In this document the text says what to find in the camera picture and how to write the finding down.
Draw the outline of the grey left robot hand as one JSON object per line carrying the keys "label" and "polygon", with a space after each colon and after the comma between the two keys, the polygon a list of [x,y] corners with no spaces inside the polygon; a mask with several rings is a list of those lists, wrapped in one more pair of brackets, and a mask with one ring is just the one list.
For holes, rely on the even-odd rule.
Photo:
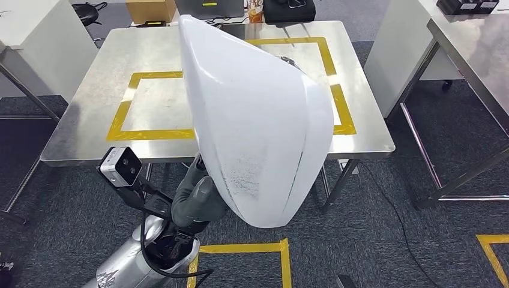
{"label": "grey left robot hand", "polygon": [[201,154],[196,154],[179,184],[171,206],[173,223],[187,234],[195,235],[229,211],[209,176]]}

